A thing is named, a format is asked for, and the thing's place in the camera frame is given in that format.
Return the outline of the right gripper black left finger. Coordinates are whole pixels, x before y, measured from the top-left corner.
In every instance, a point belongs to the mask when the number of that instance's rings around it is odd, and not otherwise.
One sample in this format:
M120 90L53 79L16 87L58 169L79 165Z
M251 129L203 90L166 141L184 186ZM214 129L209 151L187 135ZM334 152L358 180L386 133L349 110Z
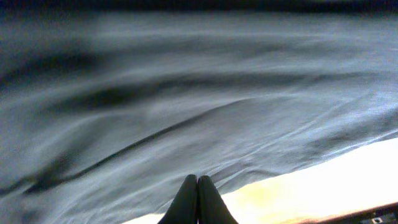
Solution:
M198 222L196 175L187 175L165 215L158 224L196 224Z

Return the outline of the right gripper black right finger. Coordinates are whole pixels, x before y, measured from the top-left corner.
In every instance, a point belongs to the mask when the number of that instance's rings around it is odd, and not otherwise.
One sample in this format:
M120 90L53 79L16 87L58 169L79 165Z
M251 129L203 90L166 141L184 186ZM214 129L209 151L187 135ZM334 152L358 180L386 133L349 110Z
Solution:
M238 224L207 175L198 180L198 203L199 224Z

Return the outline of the dark green t-shirt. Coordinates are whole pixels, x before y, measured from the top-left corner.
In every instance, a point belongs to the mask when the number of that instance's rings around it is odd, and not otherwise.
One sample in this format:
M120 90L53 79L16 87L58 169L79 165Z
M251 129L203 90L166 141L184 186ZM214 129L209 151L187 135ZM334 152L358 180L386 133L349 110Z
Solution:
M1 222L122 223L397 137L397 16L1 11Z

